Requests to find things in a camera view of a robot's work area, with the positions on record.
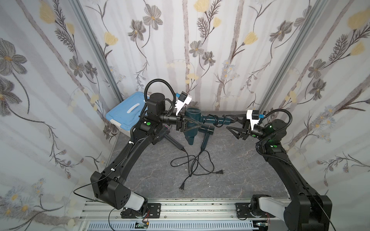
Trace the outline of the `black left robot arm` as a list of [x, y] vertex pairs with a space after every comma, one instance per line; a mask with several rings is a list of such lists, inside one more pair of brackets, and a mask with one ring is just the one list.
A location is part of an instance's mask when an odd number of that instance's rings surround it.
[[[165, 84], [172, 94], [170, 107], [162, 93], [147, 94], [154, 83]], [[95, 198], [117, 210], [129, 208], [145, 211], [147, 199], [124, 186], [127, 177], [142, 152], [159, 137], [164, 124], [175, 125], [180, 119], [182, 108], [189, 104], [192, 97], [186, 92], [175, 93], [171, 85], [163, 79], [150, 81], [144, 89], [144, 106], [138, 122], [130, 130], [130, 139], [119, 156], [102, 172], [94, 172], [91, 185]]]

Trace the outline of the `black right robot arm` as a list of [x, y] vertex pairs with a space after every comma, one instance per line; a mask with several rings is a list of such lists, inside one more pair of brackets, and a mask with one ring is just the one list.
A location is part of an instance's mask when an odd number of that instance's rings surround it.
[[281, 140], [293, 121], [286, 109], [274, 109], [260, 114], [249, 110], [245, 114], [232, 115], [240, 128], [227, 129], [237, 139], [249, 136], [258, 139], [256, 151], [275, 170], [290, 196], [290, 203], [282, 203], [266, 194], [255, 194], [249, 205], [250, 214], [256, 218], [273, 215], [285, 222], [290, 231], [327, 231], [333, 226], [330, 216], [332, 201], [320, 195], [298, 172], [288, 157]]

